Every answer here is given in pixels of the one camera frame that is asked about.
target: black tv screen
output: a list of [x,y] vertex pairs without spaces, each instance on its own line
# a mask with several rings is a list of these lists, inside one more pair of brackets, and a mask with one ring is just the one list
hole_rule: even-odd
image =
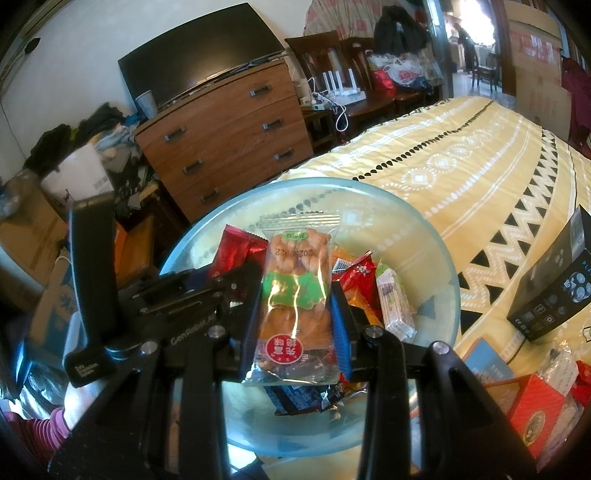
[[119,60],[135,100],[152,90],[158,107],[217,74],[282,52],[281,42],[249,4],[191,20]]

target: black jacket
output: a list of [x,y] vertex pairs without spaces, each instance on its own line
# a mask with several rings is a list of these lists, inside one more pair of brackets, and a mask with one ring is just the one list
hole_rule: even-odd
[[418,53],[428,43],[425,29],[403,7],[384,7],[374,30],[376,53]]

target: green label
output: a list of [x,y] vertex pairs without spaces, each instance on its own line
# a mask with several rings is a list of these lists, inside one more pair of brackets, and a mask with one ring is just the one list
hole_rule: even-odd
[[289,275],[271,271],[262,279],[262,298],[270,306],[284,305],[310,309],[326,298],[328,286],[310,272]]
[[283,240],[287,240],[288,242],[301,242],[302,240],[306,240],[306,238],[308,238],[306,232],[285,232],[283,234]]

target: clear plastic bag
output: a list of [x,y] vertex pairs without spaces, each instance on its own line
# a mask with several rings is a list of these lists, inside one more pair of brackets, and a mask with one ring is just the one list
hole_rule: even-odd
[[326,306],[332,239],[340,217],[300,213],[261,218],[269,240],[262,281],[261,327],[245,384],[331,384],[339,380]]

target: snack packet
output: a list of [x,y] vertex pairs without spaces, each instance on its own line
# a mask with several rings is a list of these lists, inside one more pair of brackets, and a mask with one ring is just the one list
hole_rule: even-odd
[[293,416],[343,407],[354,396],[365,393],[365,388],[365,383],[338,382],[335,385],[321,386],[265,387],[265,391],[275,405],[276,416]]
[[333,245],[332,258],[333,276],[345,273],[345,270],[347,270],[351,265],[353,265],[353,262],[357,260],[355,255],[349,253],[347,250],[337,244]]
[[370,325],[383,327],[382,322],[379,321],[379,318],[374,313],[372,307],[369,306],[368,301],[365,300],[363,295],[361,295],[361,292],[358,288],[348,290],[345,293],[345,297],[347,298],[347,303],[349,305],[351,305],[352,307],[359,307],[360,309],[363,309]]
[[217,277],[240,267],[247,260],[254,260],[264,267],[267,244],[264,238],[226,225],[216,256],[209,268],[208,278]]
[[338,215],[300,213],[262,218],[269,239],[261,297],[261,327],[245,384],[334,384],[339,368],[330,312],[331,241]]
[[358,290],[359,294],[371,307],[374,316],[382,318],[379,307],[378,289],[375,282],[377,265],[371,259],[371,252],[367,252],[342,273],[333,273],[332,280],[338,280],[345,294],[350,290]]
[[396,335],[401,342],[412,340],[417,331],[414,326],[413,311],[400,279],[392,268],[384,264],[380,264],[376,274],[384,327]]

